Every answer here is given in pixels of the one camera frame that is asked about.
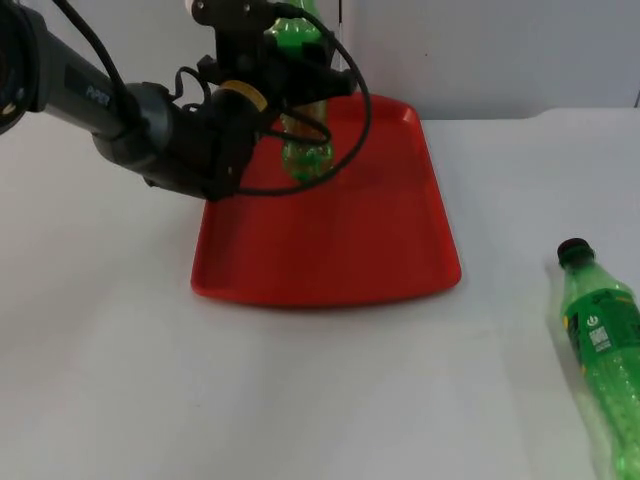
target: white wall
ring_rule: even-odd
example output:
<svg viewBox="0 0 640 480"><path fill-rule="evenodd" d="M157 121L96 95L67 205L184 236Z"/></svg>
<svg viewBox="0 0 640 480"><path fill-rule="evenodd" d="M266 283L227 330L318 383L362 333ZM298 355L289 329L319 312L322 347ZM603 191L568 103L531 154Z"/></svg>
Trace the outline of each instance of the white wall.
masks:
<svg viewBox="0 0 640 480"><path fill-rule="evenodd" d="M28 0L95 59L49 0ZM214 53L183 0L72 0L126 81L172 85ZM316 0L338 24L338 0ZM640 88L638 0L344 0L347 46L374 92L425 118L527 116L552 107L632 106ZM197 95L194 87L191 95Z"/></svg>
<svg viewBox="0 0 640 480"><path fill-rule="evenodd" d="M126 82L152 81L173 88L176 70L215 56L213 30L188 15L184 0L71 0L100 36ZM49 29L99 66L97 57L50 0L23 4L42 13ZM316 0L322 17L338 26L337 0Z"/></svg>
<svg viewBox="0 0 640 480"><path fill-rule="evenodd" d="M344 0L348 46L373 91L424 118L630 107L638 0Z"/></svg>

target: red tray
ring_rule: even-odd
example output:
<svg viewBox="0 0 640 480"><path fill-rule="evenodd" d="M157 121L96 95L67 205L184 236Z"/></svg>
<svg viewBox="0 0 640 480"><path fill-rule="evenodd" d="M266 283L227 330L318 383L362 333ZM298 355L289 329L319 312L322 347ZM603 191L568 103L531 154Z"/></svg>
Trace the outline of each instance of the red tray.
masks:
<svg viewBox="0 0 640 480"><path fill-rule="evenodd" d="M200 295L279 307L355 306L456 285L460 264L420 119L374 97L366 146L330 183L284 198L208 203L192 286ZM330 102L336 157L360 134L362 98ZM264 140L245 185L291 185L281 143Z"/></svg>

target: green bottle label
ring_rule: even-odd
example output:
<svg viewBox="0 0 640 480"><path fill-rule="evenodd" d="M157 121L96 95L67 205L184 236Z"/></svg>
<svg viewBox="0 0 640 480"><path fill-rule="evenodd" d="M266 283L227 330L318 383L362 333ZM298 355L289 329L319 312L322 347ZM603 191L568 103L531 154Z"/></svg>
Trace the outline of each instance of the green bottle label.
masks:
<svg viewBox="0 0 640 480"><path fill-rule="evenodd" d="M640 311L620 290L585 295L567 309L563 323L585 372L600 355L640 345Z"/></svg>

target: black bottle cap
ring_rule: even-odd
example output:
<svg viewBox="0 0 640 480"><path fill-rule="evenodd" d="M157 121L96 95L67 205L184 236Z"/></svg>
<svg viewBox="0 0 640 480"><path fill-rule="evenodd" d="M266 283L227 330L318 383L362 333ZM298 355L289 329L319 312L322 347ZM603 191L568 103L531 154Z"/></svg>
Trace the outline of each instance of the black bottle cap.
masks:
<svg viewBox="0 0 640 480"><path fill-rule="evenodd" d="M558 260L563 268L571 263L579 263L586 259L593 260L596 254L582 238L572 238L558 247Z"/></svg>

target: white tabletop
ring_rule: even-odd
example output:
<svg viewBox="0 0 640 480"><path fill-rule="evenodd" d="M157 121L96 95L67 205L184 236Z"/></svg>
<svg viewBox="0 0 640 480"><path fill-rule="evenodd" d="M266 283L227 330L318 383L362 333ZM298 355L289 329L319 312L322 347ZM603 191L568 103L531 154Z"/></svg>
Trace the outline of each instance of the white tabletop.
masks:
<svg viewBox="0 0 640 480"><path fill-rule="evenodd" d="M463 282L315 313L196 297L202 202L45 116L3 136L0 478L595 478L555 249L640 289L640 114L425 127Z"/></svg>

